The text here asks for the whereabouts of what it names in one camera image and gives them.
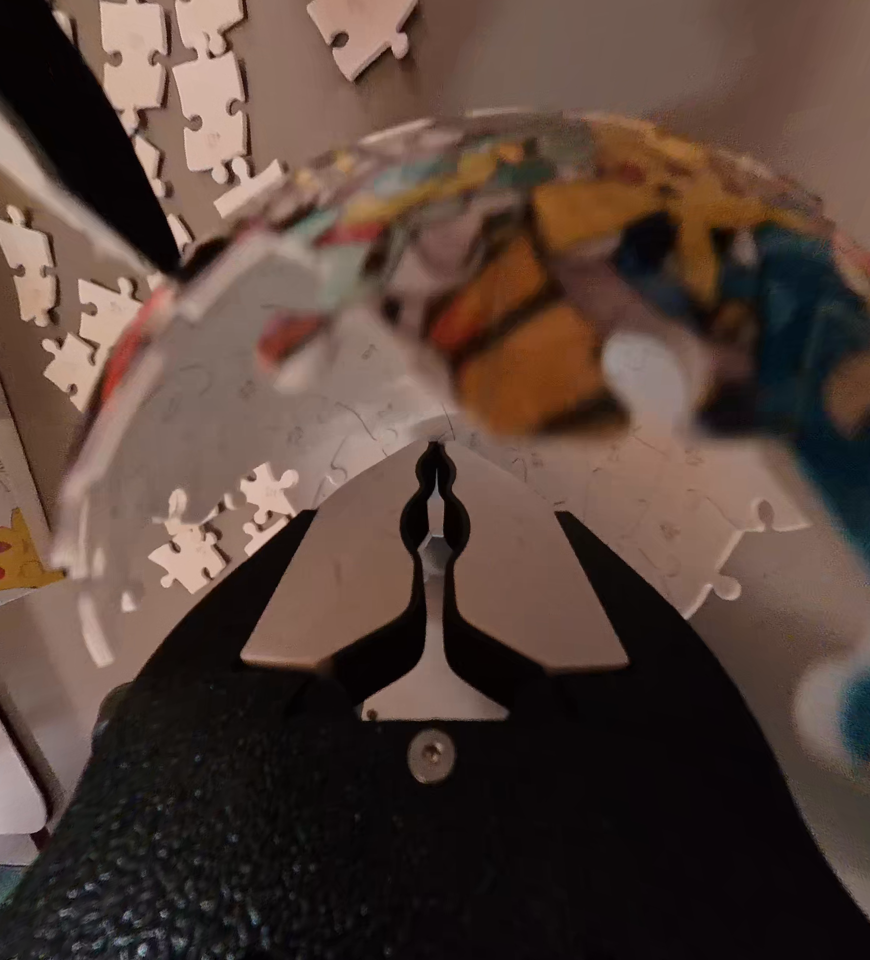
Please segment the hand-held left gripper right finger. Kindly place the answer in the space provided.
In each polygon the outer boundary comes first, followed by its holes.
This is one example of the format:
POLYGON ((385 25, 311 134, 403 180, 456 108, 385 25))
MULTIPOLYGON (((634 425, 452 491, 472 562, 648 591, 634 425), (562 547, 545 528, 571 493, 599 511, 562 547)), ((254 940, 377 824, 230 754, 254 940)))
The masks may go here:
POLYGON ((552 673, 629 665, 555 511, 510 472, 458 442, 444 446, 467 531, 455 556, 465 623, 552 673))

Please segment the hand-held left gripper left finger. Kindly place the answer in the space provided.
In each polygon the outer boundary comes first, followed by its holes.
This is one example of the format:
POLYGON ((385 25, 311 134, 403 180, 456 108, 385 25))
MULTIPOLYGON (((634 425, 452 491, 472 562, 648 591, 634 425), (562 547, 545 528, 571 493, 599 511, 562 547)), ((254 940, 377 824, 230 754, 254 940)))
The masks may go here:
POLYGON ((331 677, 417 666, 438 468, 439 444, 412 442, 323 501, 241 652, 246 665, 331 677))

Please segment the colourful puzzle ball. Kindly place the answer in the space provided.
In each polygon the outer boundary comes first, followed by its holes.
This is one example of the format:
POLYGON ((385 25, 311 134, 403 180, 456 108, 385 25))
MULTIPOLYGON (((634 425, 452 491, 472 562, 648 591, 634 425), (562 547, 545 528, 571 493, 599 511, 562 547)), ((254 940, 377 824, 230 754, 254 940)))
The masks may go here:
MULTIPOLYGON (((610 355, 669 357, 679 437, 765 438, 870 571, 870 254, 796 181, 605 113, 426 119, 333 150, 237 207, 153 289, 102 367, 58 501, 98 666, 134 608, 141 528, 197 526, 304 437, 468 421, 577 457, 646 414, 610 355)), ((870 654, 806 677, 800 725, 870 769, 870 654)))

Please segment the scattered loose puzzle pieces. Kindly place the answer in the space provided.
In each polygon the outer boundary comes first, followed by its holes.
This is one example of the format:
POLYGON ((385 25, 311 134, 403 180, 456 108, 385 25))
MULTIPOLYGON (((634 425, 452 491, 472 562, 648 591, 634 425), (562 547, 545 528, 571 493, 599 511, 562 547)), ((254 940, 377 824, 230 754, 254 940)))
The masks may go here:
MULTIPOLYGON (((246 159, 248 121, 241 64, 227 48, 225 30, 244 18, 242 2, 177 2, 177 23, 183 45, 194 58, 173 67, 173 83, 185 119, 183 128, 185 162, 189 171, 211 174, 225 185, 236 176, 237 186, 216 201, 223 219, 234 222, 250 212, 255 202, 267 199, 274 188, 289 186, 284 168, 273 161, 252 176, 246 159)), ((160 58, 169 47, 165 9, 158 2, 101 2, 101 33, 105 53, 118 56, 118 64, 104 64, 101 84, 105 96, 129 137, 155 198, 153 185, 161 180, 161 154, 145 140, 142 114, 157 110, 165 101, 166 67, 160 58)), ((130 581, 132 541, 141 527, 155 517, 166 502, 169 516, 179 519, 185 510, 208 508, 209 495, 221 494, 228 486, 228 467, 249 465, 249 453, 261 444, 261 426, 249 426, 249 413, 237 413, 228 403, 233 423, 225 435, 222 394, 224 386, 241 367, 223 370, 222 347, 234 348, 235 324, 223 331, 221 346, 198 346, 209 340, 205 330, 191 343, 184 356, 181 348, 167 355, 167 348, 152 347, 158 339, 156 321, 168 320, 171 306, 168 293, 177 270, 171 274, 141 265, 118 254, 115 245, 96 238, 90 219, 84 214, 69 219, 71 209, 61 199, 60 188, 47 184, 39 171, 34 151, 28 150, 21 134, 14 132, 0 113, 0 174, 17 189, 27 192, 35 204, 48 210, 69 231, 81 232, 81 239, 100 254, 121 258, 131 270, 145 271, 153 282, 154 304, 142 304, 134 296, 131 276, 119 277, 119 291, 87 281, 80 287, 80 303, 94 314, 83 314, 79 331, 56 329, 54 312, 59 300, 54 247, 47 234, 30 225, 25 211, 9 205, 8 219, 0 220, 0 249, 16 285, 21 321, 42 330, 42 349, 47 357, 44 376, 64 393, 80 412, 91 414, 86 454, 69 475, 57 499, 57 525, 52 543, 52 565, 64 569, 78 586, 81 606, 98 611, 131 611, 141 599, 141 587, 130 581), (223 374, 228 380, 223 383, 223 374)), ((302 359, 324 361, 316 364, 315 384, 308 397, 280 401, 289 419, 299 426, 331 427, 342 435, 341 402, 352 426, 356 413, 382 416, 376 446, 385 453, 407 443, 409 428, 421 423, 424 392, 408 376, 405 361, 395 348, 383 346, 381 321, 372 326, 366 313, 355 311, 343 317, 342 327, 328 340, 328 350, 315 351, 302 359), (387 356, 394 366, 341 368, 341 347, 375 345, 381 363, 387 356)))

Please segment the dark bar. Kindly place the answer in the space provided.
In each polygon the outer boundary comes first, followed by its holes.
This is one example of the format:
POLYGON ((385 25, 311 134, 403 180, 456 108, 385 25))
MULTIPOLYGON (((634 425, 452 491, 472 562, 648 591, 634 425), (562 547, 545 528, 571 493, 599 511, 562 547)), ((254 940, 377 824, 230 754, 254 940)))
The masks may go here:
POLYGON ((181 257, 128 134, 46 2, 0 1, 0 114, 47 185, 118 255, 171 275, 181 257))

